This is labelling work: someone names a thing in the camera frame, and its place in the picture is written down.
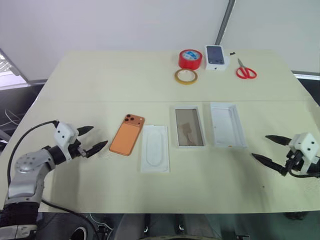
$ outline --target orange phone case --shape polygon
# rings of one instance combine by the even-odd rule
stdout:
[[[129,156],[136,144],[144,123],[144,117],[127,114],[110,145],[110,151]]]

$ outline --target white wall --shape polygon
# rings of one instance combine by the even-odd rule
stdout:
[[[29,80],[48,78],[69,50],[202,50],[215,42],[227,4],[0,0],[0,48]]]
[[[320,0],[237,0],[225,48],[273,49],[291,70],[320,72]]]

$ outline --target plastic tray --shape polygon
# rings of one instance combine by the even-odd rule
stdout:
[[[211,102],[214,145],[217,147],[246,147],[243,127],[233,103]]]
[[[142,173],[170,172],[167,126],[143,127],[140,170]]]

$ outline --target masking tape roll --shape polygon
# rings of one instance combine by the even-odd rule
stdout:
[[[191,80],[191,81],[183,81],[183,80],[181,80],[180,77],[179,77],[179,74],[180,74],[182,71],[184,71],[184,72],[185,72],[185,71],[188,71],[188,72],[193,73],[193,75],[194,75],[193,80]],[[180,83],[180,84],[183,84],[183,85],[191,85],[191,84],[194,84],[194,83],[197,81],[198,75],[197,75],[197,73],[196,73],[195,71],[193,71],[193,70],[182,68],[182,69],[180,69],[180,70],[178,70],[178,71],[175,72],[174,78],[175,78],[175,80],[176,80],[178,83]]]

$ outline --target red tape roll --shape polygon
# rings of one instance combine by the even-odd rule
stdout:
[[[193,49],[186,49],[179,54],[179,66],[182,69],[196,70],[200,67],[202,60],[201,52]]]

